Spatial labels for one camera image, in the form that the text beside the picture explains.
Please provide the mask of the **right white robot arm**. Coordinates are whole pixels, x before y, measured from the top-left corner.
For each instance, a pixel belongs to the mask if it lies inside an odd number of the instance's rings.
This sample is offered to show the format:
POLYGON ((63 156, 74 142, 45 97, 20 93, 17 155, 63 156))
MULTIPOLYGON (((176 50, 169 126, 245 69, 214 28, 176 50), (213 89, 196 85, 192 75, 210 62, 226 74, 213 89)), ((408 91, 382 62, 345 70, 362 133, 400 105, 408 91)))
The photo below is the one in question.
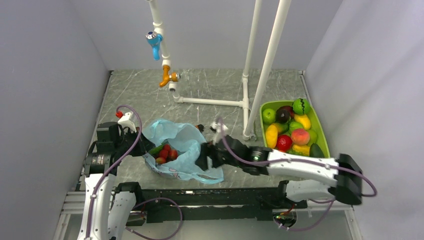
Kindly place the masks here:
POLYGON ((231 165, 253 176, 290 176, 275 194, 276 203, 287 208, 292 203, 323 198, 346 205, 361 205, 363 171, 354 159, 341 153, 337 158, 293 155, 261 146, 247 146, 230 136, 203 143, 195 164, 203 171, 231 165))

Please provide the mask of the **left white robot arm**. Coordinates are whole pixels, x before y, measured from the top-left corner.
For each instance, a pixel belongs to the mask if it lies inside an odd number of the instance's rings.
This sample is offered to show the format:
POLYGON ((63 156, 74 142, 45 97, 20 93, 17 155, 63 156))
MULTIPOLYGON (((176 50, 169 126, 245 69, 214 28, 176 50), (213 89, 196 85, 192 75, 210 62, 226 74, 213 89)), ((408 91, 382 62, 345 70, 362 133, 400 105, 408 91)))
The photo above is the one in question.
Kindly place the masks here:
POLYGON ((138 182, 114 186, 118 167, 130 155, 141 157, 155 145, 130 120, 100 123, 83 162, 85 200, 79 240, 119 240, 131 211, 144 203, 138 182))

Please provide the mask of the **light blue plastic bag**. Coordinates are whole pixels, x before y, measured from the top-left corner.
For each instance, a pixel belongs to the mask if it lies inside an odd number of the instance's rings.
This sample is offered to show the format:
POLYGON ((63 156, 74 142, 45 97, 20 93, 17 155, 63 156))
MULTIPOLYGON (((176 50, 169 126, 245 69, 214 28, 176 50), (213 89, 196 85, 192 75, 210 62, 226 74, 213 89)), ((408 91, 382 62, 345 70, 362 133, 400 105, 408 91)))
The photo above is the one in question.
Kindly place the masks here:
POLYGON ((156 159, 150 153, 143 155, 145 165, 152 172, 166 178, 182 181, 194 179, 208 185, 224 181, 221 167, 202 170, 195 164, 201 153, 201 144, 205 143, 206 139, 194 125, 159 118, 144 126, 142 134, 156 147, 169 144, 178 153, 175 160, 164 164, 156 163, 156 159))

